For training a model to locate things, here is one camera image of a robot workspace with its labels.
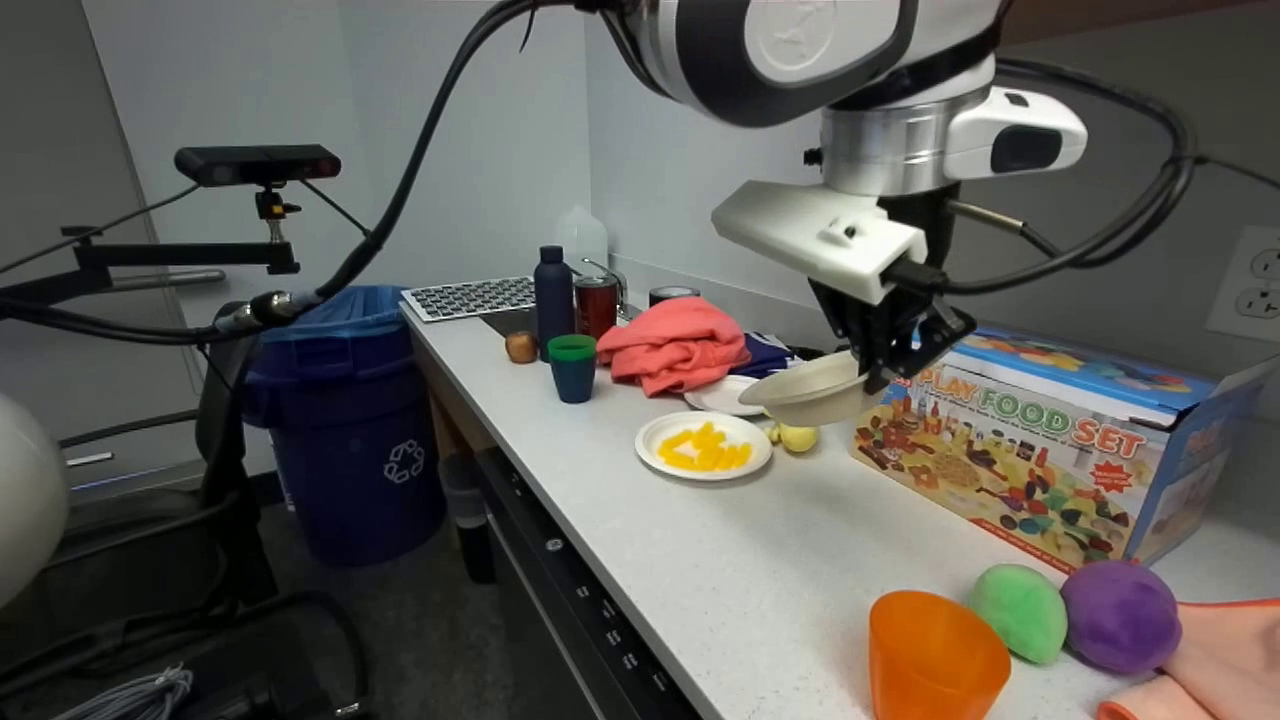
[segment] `blue trash bin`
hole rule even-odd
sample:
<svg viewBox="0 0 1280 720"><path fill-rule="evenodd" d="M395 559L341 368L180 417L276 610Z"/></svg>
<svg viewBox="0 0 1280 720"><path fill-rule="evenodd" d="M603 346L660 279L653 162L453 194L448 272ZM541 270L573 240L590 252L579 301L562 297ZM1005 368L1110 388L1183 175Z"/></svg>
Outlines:
<svg viewBox="0 0 1280 720"><path fill-rule="evenodd" d="M393 559L442 527L428 394L399 288L350 288L265 332L243 374L243 417L273 432L284 493L321 564Z"/></svg>

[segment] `orange cup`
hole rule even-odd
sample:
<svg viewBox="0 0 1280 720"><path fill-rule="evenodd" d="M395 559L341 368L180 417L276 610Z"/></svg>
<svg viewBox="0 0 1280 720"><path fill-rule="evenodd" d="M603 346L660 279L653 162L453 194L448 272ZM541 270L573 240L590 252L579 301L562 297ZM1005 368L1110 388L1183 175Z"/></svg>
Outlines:
<svg viewBox="0 0 1280 720"><path fill-rule="evenodd" d="M869 637L878 720L982 720L1009 679L999 637L933 594L880 597Z"/></svg>

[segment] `purple ball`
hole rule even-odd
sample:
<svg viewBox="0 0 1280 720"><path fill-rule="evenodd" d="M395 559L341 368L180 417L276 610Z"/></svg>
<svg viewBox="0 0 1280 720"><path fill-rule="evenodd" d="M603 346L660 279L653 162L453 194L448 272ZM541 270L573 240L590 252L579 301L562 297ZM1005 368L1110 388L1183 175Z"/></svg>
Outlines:
<svg viewBox="0 0 1280 720"><path fill-rule="evenodd" d="M1134 559L1081 568L1068 578L1066 600L1068 653L1101 671L1148 675L1183 642L1171 590Z"/></svg>

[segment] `toy pizza box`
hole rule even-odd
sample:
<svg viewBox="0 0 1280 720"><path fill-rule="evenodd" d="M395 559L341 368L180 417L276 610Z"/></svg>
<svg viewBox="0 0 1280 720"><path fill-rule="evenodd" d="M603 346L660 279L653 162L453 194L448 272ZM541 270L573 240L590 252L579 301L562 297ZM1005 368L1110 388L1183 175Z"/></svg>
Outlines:
<svg viewBox="0 0 1280 720"><path fill-rule="evenodd" d="M873 399L853 456L1057 568L1158 559L1201 524L1260 380L977 330Z"/></svg>

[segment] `bottle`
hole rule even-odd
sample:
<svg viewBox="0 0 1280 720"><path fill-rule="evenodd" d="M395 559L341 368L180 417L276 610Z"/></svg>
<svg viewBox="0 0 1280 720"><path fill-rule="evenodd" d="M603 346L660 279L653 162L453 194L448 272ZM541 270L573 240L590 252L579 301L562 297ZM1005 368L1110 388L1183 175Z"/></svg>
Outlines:
<svg viewBox="0 0 1280 720"><path fill-rule="evenodd" d="M541 265L534 270L534 310L535 310L535 349L547 356L551 335L573 332L573 270L564 265L562 243L541 250Z"/></svg>

